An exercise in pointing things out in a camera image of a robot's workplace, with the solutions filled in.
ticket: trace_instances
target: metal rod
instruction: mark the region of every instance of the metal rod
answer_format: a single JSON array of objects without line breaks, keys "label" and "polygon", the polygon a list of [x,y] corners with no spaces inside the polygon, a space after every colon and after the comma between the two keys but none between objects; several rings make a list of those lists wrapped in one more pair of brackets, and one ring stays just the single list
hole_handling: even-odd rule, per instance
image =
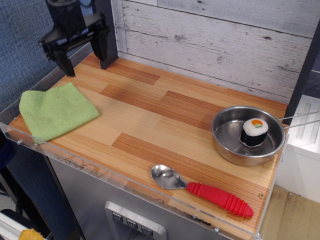
[{"label": "metal rod", "polygon": [[318,114],[318,113],[320,113],[320,111],[314,111],[314,112],[308,112],[308,113],[304,113],[304,114],[297,114],[297,115],[294,115],[294,116],[278,118],[278,120],[281,121],[281,120],[285,120],[285,119],[292,119],[292,118],[295,118],[295,117],[302,117],[302,116],[305,116],[305,115]]},{"label": "metal rod", "polygon": [[313,123],[316,123],[316,122],[320,122],[320,119],[314,120],[314,121],[309,121],[309,122],[300,123],[300,124],[293,125],[293,126],[286,126],[286,127],[284,127],[283,129],[289,129],[289,128],[293,128],[293,127],[299,127],[299,126],[301,126],[301,125],[313,124]]}]

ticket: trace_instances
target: sushi roll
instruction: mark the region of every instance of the sushi roll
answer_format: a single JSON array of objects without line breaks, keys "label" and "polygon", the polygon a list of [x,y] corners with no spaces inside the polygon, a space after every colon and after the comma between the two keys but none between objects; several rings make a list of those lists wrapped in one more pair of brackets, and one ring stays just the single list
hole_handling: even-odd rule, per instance
[{"label": "sushi roll", "polygon": [[252,118],[244,122],[240,141],[249,148],[261,146],[266,139],[269,126],[260,118]]}]

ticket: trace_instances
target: stainless steel bowl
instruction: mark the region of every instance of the stainless steel bowl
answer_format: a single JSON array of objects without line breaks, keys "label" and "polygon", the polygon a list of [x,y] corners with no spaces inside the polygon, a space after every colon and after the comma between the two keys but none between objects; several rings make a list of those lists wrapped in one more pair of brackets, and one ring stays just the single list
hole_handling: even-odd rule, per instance
[{"label": "stainless steel bowl", "polygon": [[[240,141],[245,121],[259,118],[269,130],[261,146],[247,147]],[[269,161],[285,143],[282,124],[270,113],[252,106],[232,106],[218,112],[211,124],[216,150],[228,161],[241,166],[257,166]]]}]

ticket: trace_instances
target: green cloth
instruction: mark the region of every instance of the green cloth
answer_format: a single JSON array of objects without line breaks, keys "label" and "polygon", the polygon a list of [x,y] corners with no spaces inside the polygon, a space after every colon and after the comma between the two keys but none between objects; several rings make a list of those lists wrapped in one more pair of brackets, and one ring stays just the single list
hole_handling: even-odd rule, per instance
[{"label": "green cloth", "polygon": [[71,83],[46,92],[22,93],[20,113],[32,136],[46,142],[96,118],[99,113]]}]

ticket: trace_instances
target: spoon bowl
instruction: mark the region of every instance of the spoon bowl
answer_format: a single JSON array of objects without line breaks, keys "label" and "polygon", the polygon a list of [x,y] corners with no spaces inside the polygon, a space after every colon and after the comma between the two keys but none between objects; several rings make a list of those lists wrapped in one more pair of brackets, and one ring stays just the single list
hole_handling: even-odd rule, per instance
[{"label": "spoon bowl", "polygon": [[155,165],[151,169],[153,180],[163,189],[185,189],[187,182],[172,168],[165,165]]}]

